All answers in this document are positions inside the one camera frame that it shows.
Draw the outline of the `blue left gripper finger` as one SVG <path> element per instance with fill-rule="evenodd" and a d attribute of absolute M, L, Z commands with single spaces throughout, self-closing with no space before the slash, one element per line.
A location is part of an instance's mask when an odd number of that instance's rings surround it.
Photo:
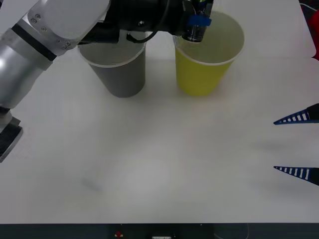
<path fill-rule="evenodd" d="M 184 0 L 183 26 L 210 26 L 211 0 Z"/>

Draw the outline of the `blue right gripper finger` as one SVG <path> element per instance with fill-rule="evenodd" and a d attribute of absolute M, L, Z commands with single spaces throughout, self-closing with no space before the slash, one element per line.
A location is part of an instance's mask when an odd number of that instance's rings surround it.
<path fill-rule="evenodd" d="M 319 104 L 312 105 L 306 109 L 288 115 L 274 122 L 274 125 L 305 124 L 319 122 Z"/>
<path fill-rule="evenodd" d="M 294 176 L 314 185 L 319 185 L 319 168 L 317 167 L 285 167 L 274 166 L 278 171 Z"/>

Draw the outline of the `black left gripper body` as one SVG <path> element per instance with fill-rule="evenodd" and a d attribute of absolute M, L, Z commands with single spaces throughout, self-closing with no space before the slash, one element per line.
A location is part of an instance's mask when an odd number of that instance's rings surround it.
<path fill-rule="evenodd" d="M 161 30 L 171 35 L 182 36 L 186 32 L 188 18 L 190 16 L 190 1 L 165 0 L 164 9 L 166 8 L 167 2 L 169 2 L 168 10 L 164 17 L 164 22 L 161 25 Z"/>

